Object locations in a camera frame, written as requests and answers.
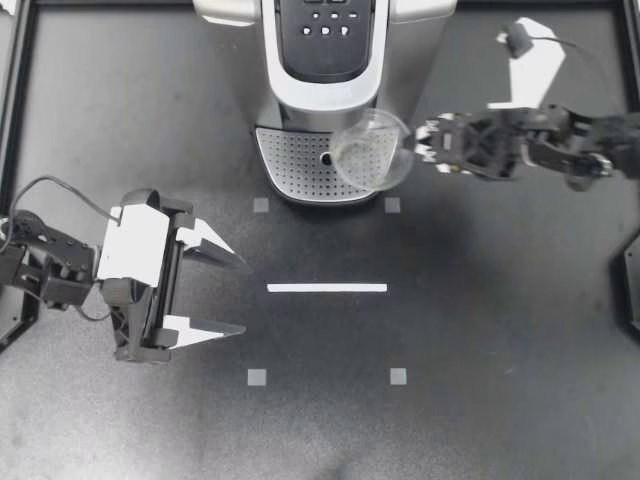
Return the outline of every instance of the white tape marker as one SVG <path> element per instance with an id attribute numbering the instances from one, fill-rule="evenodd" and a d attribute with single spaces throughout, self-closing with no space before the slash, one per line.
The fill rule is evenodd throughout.
<path id="1" fill-rule="evenodd" d="M 268 283 L 267 291 L 271 293 L 329 293 L 329 292 L 370 292 L 384 293 L 388 290 L 386 283 Z"/>

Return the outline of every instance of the black cable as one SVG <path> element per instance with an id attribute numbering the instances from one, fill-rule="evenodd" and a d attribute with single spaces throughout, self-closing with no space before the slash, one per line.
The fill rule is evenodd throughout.
<path id="1" fill-rule="evenodd" d="M 102 208 L 100 208 L 93 200 L 91 200 L 89 197 L 87 197 L 85 194 L 83 194 L 77 188 L 69 185 L 68 183 L 66 183 L 63 180 L 60 180 L 58 177 L 54 177 L 52 175 L 43 175 L 41 177 L 38 177 L 38 178 L 32 180 L 27 185 L 25 185 L 22 189 L 20 189 L 18 194 L 15 196 L 15 198 L 11 202 L 11 206 L 9 207 L 9 215 L 8 215 L 8 219 L 7 219 L 7 221 L 9 222 L 9 229 L 7 231 L 7 236 L 4 239 L 4 243 L 2 244 L 2 247 L 0 247 L 0 254 L 2 254 L 7 249 L 7 247 L 11 243 L 11 239 L 13 238 L 13 224 L 14 224 L 14 221 L 15 221 L 16 207 L 18 206 L 18 201 L 24 196 L 25 193 L 27 193 L 29 190 L 31 190 L 34 186 L 36 186 L 38 183 L 44 182 L 44 181 L 53 182 L 56 185 L 58 185 L 59 187 L 62 187 L 65 190 L 73 193 L 80 200 L 82 200 L 84 203 L 86 203 L 98 215 L 101 215 L 101 216 L 105 217 L 106 219 L 113 220 L 115 222 L 119 222 L 120 221 L 118 218 L 111 216 L 109 214 L 109 212 L 107 212 L 106 210 L 103 210 Z"/>
<path id="2" fill-rule="evenodd" d="M 27 295 L 29 295 L 32 298 L 35 298 L 38 302 L 40 303 L 45 303 L 45 300 L 42 297 L 39 297 L 38 295 L 36 295 L 35 293 L 29 291 L 29 290 L 22 290 L 24 293 L 26 293 Z M 106 320 L 107 318 L 109 318 L 111 316 L 111 314 L 120 316 L 120 314 L 118 312 L 114 312 L 113 310 L 110 311 L 109 313 L 105 314 L 102 317 L 92 317 L 91 315 L 89 315 L 87 312 L 85 312 L 82 307 L 78 306 L 78 305 L 73 305 L 73 308 L 76 310 L 76 312 L 78 312 L 78 314 L 84 318 L 85 320 L 88 320 L 89 322 L 101 322 L 102 320 Z"/>
<path id="3" fill-rule="evenodd" d="M 110 311 L 109 313 L 105 314 L 102 317 L 92 317 L 90 316 L 87 312 L 85 312 L 82 307 L 78 306 L 78 305 L 74 305 L 73 308 L 76 310 L 76 312 L 78 312 L 78 314 L 84 318 L 85 320 L 88 320 L 90 322 L 101 322 L 102 320 L 106 320 L 107 318 L 109 318 L 111 316 L 111 314 L 115 314 L 115 312 Z"/>
<path id="4" fill-rule="evenodd" d="M 554 38 L 554 37 L 529 37 L 532 40 L 546 40 L 548 42 L 556 42 L 560 45 L 565 45 L 567 47 L 573 48 L 578 55 L 582 57 L 582 59 L 590 66 L 594 67 L 598 70 L 598 74 L 600 76 L 600 81 L 602 82 L 607 96 L 609 97 L 609 101 L 611 102 L 611 106 L 613 107 L 615 113 L 623 113 L 622 107 L 618 103 L 618 100 L 613 96 L 613 91 L 611 88 L 611 82 L 609 80 L 609 76 L 607 75 L 607 71 L 602 66 L 598 58 L 590 52 L 588 49 L 579 45 L 575 42 L 571 42 L 569 40 L 564 40 L 562 38 Z"/>

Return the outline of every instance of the coffee machine drip tray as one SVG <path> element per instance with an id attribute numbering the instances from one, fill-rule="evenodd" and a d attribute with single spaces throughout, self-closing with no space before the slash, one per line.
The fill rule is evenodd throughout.
<path id="1" fill-rule="evenodd" d="M 330 133 L 256 128 L 260 155 L 276 190 L 300 203 L 346 204 L 375 195 L 344 183 L 329 154 Z"/>

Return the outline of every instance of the single-serve coffee machine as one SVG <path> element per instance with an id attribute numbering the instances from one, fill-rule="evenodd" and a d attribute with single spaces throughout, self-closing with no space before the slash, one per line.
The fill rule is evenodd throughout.
<path id="1" fill-rule="evenodd" d="M 278 193 L 315 205 L 374 195 L 337 175 L 331 134 L 371 107 L 409 122 L 456 0 L 194 4 Z"/>

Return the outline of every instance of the transparent cup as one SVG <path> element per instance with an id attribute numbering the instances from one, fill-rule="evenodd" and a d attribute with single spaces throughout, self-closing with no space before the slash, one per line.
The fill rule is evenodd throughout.
<path id="1" fill-rule="evenodd" d="M 364 190 L 388 190 L 401 183 L 413 166 L 415 153 L 404 146 L 411 134 L 395 115 L 367 109 L 354 126 L 335 132 L 330 153 L 345 183 Z"/>

